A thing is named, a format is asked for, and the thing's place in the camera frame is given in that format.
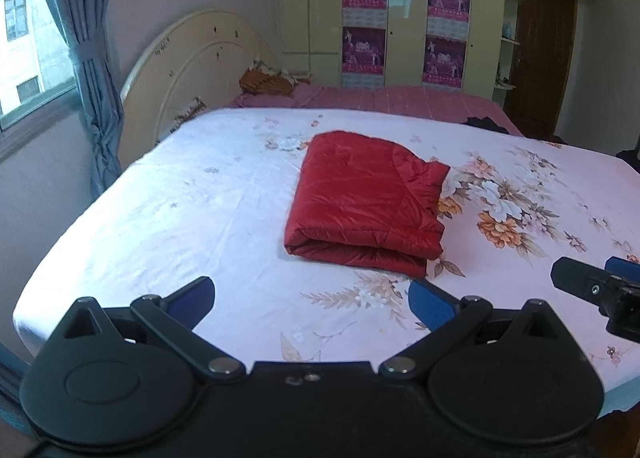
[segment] mattress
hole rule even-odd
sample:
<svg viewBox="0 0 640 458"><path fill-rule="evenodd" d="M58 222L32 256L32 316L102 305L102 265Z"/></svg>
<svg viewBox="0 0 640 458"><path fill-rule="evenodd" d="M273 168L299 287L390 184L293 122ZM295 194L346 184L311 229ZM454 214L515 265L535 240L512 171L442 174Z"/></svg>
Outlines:
<svg viewBox="0 0 640 458"><path fill-rule="evenodd" d="M488 117L510 134L523 136L495 102L424 86L386 86L365 90L299 84L290 97L242 94L228 107L362 110L458 124L463 124L471 117Z"/></svg>
<svg viewBox="0 0 640 458"><path fill-rule="evenodd" d="M424 337L405 276L305 261L283 231L308 142L354 131L452 167L440 197L443 256L428 279L496 308L552 305L602 378L607 410L640 400L640 345L597 308L553 288L555 260L604 266L640 255L640 179L615 158L423 118L320 109L223 109L189 122L69 228L26 285L14 323L34 354L72 302L104 307L216 285L195 332L247 367L257 360L365 360L377 368Z"/></svg>

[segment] pink blanket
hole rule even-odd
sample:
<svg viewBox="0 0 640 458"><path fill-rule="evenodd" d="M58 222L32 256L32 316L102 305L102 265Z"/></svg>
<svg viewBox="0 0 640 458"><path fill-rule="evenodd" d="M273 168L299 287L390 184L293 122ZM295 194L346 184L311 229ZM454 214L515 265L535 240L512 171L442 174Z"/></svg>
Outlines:
<svg viewBox="0 0 640 458"><path fill-rule="evenodd" d="M372 91L300 84L292 97L242 94L228 107L334 108L432 118L460 124L469 117L489 117L512 135L523 136L493 101L422 86L389 86Z"/></svg>

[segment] red folded jacket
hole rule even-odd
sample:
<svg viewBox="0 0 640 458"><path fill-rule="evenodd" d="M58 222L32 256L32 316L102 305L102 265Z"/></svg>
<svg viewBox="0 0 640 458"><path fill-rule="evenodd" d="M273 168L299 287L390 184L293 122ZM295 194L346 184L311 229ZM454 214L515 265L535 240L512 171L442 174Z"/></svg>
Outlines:
<svg viewBox="0 0 640 458"><path fill-rule="evenodd" d="M309 144L285 227L289 254L423 278L442 253L438 199L449 167L357 133Z"/></svg>

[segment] headboard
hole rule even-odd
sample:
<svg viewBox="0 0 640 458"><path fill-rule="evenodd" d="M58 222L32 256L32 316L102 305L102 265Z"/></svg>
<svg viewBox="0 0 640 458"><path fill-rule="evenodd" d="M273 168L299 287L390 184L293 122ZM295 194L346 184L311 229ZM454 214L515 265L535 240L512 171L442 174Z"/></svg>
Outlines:
<svg viewBox="0 0 640 458"><path fill-rule="evenodd" d="M122 168L149 152L178 114L198 99L219 108L240 93L238 80L256 58L278 67L267 44L241 18L201 10L182 18L144 51L121 91Z"/></svg>

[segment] building outside window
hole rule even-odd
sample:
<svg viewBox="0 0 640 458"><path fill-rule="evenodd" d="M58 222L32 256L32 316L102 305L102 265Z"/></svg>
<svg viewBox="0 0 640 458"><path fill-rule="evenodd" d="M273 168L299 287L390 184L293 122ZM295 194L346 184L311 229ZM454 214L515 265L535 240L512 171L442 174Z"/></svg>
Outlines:
<svg viewBox="0 0 640 458"><path fill-rule="evenodd" d="M68 49L45 0L0 0L0 131L74 87Z"/></svg>

